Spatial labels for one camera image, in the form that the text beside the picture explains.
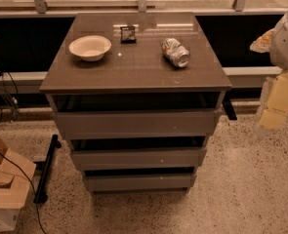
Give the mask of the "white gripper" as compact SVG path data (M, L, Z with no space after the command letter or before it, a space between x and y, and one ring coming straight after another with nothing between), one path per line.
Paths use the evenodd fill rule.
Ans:
M288 71L283 71L275 78L268 77L263 84L254 131L259 136L268 136L281 127L287 117Z

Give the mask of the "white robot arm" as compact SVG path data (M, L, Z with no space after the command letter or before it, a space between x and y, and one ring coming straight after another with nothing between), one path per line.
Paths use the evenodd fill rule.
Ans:
M255 40L250 50L269 53L270 62L282 69L275 78L267 77L262 86L254 131L267 136L282 126L288 117L288 12L273 29Z

